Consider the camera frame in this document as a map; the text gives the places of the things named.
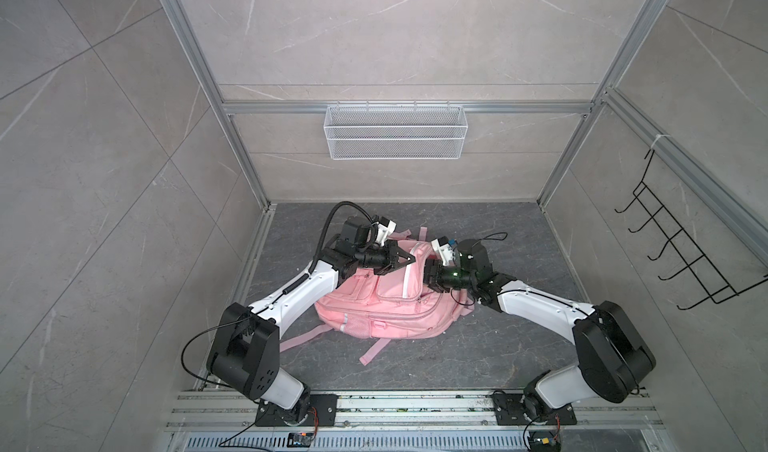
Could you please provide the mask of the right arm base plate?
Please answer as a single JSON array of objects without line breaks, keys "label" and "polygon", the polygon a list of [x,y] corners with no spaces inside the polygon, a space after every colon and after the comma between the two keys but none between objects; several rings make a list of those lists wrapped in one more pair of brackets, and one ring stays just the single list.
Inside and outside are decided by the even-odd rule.
[{"label": "right arm base plate", "polygon": [[570,404],[551,409],[532,394],[495,390],[490,394],[492,410],[500,426],[523,426],[529,423],[556,426],[577,424]]}]

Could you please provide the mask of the black wall hook rack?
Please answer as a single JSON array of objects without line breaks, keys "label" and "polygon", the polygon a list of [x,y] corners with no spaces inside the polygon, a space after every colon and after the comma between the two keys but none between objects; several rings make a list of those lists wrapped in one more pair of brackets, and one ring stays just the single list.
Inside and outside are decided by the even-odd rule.
[{"label": "black wall hook rack", "polygon": [[650,187],[647,178],[655,152],[649,150],[643,157],[644,169],[637,185],[631,191],[631,198],[623,208],[615,208],[617,215],[623,215],[633,208],[643,212],[644,221],[635,227],[628,227],[629,234],[639,234],[652,227],[663,238],[662,245],[655,255],[647,255],[650,262],[659,262],[662,258],[675,257],[679,266],[669,274],[658,275],[661,282],[671,282],[681,275],[688,275],[698,286],[701,297],[688,305],[676,305],[679,311],[690,311],[702,304],[720,305],[741,295],[767,285],[767,275],[748,286],[739,288],[726,278],[725,274],[712,261],[699,245],[693,234],[677,219],[658,194]]}]

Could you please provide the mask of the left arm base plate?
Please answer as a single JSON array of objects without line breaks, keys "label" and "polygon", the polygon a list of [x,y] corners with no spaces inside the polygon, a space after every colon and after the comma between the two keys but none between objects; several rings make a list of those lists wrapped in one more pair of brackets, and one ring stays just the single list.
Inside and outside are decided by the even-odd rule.
[{"label": "left arm base plate", "polygon": [[336,394],[311,393],[290,409],[283,409],[273,403],[260,404],[255,424],[257,427],[333,426],[338,400]]}]

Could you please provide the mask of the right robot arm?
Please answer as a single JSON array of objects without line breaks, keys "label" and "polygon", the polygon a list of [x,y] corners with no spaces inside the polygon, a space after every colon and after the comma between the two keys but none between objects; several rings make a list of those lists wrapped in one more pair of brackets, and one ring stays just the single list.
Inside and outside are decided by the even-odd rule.
[{"label": "right robot arm", "polygon": [[640,389],[656,359],[625,311],[616,303],[568,300],[494,270],[481,239],[431,242],[424,283],[437,292],[463,291],[471,305],[517,316],[568,340],[576,362],[546,371],[525,387],[525,417],[544,422],[555,411],[584,399],[619,404]]}]

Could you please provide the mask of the aluminium mounting rail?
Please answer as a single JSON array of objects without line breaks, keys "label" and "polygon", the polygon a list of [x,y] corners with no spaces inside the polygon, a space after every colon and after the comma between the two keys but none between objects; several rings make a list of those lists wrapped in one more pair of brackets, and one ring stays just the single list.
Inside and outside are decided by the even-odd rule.
[{"label": "aluminium mounting rail", "polygon": [[[321,391],[300,423],[323,428],[521,428],[530,422],[517,391]],[[239,430],[252,423],[282,427],[274,405],[258,405],[234,392],[206,389],[182,392],[161,420],[168,431]],[[663,424],[647,394],[631,395],[620,404],[585,399],[547,416],[549,427],[580,429],[651,429]]]}]

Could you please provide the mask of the pink school backpack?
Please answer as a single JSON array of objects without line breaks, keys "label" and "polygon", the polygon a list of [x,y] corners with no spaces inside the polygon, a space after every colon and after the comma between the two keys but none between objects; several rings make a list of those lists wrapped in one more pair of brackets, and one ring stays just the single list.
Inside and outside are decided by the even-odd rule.
[{"label": "pink school backpack", "polygon": [[427,233],[425,227],[417,236],[409,230],[395,233],[398,246],[413,255],[416,262],[383,276],[370,269],[357,270],[314,304],[323,324],[283,341],[280,350],[285,352],[336,330],[358,339],[377,340],[360,358],[366,365],[393,340],[436,337],[470,314],[474,306],[465,290],[437,292],[424,283],[426,261],[439,258],[427,241]]}]

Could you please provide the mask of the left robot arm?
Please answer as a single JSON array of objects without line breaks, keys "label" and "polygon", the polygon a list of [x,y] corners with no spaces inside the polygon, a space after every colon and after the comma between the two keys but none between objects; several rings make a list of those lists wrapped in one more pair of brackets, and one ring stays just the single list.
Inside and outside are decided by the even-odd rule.
[{"label": "left robot arm", "polygon": [[322,232],[312,261],[297,277],[250,306],[233,303],[225,309],[206,370],[250,400],[264,399],[304,417],[309,387],[280,367],[282,335],[357,270],[387,275],[414,264],[414,255],[389,235],[387,225],[363,217],[348,219],[330,240]]}]

